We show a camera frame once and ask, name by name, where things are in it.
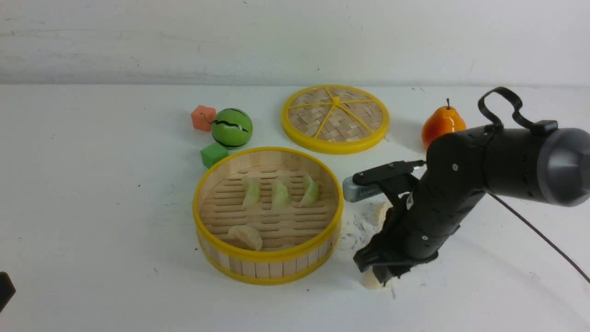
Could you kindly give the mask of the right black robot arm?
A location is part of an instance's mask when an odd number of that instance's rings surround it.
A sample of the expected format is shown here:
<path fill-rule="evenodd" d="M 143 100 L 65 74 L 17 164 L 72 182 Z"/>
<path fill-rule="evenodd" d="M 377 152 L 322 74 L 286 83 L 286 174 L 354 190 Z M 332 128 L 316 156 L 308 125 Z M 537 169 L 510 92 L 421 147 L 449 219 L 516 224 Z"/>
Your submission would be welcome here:
<path fill-rule="evenodd" d="M 348 202 L 384 194 L 392 204 L 381 231 L 354 254 L 385 284 L 438 257 L 438 250 L 485 196 L 574 207 L 589 198 L 589 134 L 577 128 L 445 134 L 425 160 L 399 160 L 343 181 Z"/>

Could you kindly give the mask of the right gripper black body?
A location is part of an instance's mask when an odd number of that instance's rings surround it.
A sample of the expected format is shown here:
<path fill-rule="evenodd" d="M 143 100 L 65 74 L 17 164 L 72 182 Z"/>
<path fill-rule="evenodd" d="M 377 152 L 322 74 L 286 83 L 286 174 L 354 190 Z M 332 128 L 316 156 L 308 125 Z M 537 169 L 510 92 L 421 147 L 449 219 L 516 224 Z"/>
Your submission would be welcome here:
<path fill-rule="evenodd" d="M 393 208 L 381 231 L 354 254 L 356 266 L 388 282 L 433 261 L 483 196 L 482 189 L 419 183 L 404 205 Z"/>

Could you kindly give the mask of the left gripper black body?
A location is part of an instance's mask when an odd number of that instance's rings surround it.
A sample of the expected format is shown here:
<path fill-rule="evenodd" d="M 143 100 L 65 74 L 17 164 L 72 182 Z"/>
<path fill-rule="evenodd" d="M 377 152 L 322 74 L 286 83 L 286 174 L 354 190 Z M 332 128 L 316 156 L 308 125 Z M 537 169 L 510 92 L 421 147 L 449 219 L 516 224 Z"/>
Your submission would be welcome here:
<path fill-rule="evenodd" d="M 3 311 L 15 293 L 16 288 L 8 273 L 0 272 L 0 312 Z"/>

